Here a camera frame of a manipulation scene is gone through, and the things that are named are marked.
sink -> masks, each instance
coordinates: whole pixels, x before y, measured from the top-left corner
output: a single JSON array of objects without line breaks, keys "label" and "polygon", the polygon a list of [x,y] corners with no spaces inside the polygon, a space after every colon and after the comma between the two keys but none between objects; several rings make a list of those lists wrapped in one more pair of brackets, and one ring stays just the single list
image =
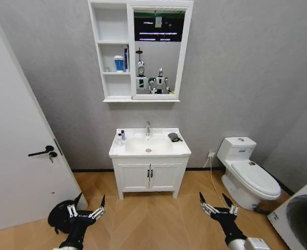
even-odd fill
[{"label": "sink", "polygon": [[179,129],[150,129],[150,136],[146,136],[146,129],[124,129],[126,140],[122,146],[118,145],[117,129],[109,155],[111,158],[128,157],[187,157],[191,152],[185,141],[171,142],[169,133],[176,133],[182,138]]}]

toilet tank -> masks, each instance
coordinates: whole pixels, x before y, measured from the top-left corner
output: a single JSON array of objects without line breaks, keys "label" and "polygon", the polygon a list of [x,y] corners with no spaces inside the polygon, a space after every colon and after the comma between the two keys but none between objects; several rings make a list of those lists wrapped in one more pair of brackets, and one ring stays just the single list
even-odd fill
[{"label": "toilet tank", "polygon": [[217,157],[221,161],[247,160],[256,145],[256,142],[248,137],[228,137],[219,148]]}]

electrical cable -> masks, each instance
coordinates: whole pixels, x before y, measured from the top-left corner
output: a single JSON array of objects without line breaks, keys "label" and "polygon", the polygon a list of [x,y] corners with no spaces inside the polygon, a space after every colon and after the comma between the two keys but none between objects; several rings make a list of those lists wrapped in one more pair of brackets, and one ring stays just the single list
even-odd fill
[{"label": "electrical cable", "polygon": [[203,168],[205,168],[205,167],[207,166],[209,159],[210,159],[210,157],[208,157],[208,159],[206,160],[206,162],[205,162]]},{"label": "electrical cable", "polygon": [[220,199],[220,201],[221,201],[222,205],[223,205],[223,206],[226,208],[225,204],[223,203],[223,201],[222,201],[222,199],[221,199],[221,197],[220,197],[220,195],[219,195],[219,193],[218,193],[218,191],[217,191],[217,189],[216,189],[216,186],[215,186],[214,180],[212,179],[211,156],[209,156],[209,164],[210,164],[210,177],[211,177],[212,184],[213,184],[213,186],[214,186],[214,188],[215,188],[216,194],[217,194],[218,198]]}]

cabinet leg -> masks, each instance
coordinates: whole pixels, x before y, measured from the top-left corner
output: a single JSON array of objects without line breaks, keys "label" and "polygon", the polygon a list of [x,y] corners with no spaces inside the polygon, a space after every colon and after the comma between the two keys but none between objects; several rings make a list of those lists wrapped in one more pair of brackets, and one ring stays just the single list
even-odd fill
[{"label": "cabinet leg", "polygon": [[178,197],[178,193],[179,193],[179,190],[174,191],[172,194],[173,198],[176,199]]},{"label": "cabinet leg", "polygon": [[119,199],[123,199],[123,193],[122,192],[118,192],[119,193]]}]

faucet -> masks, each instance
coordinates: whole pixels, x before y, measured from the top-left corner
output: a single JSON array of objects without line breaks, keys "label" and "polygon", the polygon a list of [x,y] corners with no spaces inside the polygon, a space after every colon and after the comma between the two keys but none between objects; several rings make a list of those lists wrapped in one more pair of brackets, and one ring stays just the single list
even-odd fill
[{"label": "faucet", "polygon": [[150,121],[147,121],[147,133],[146,136],[150,136]]}]

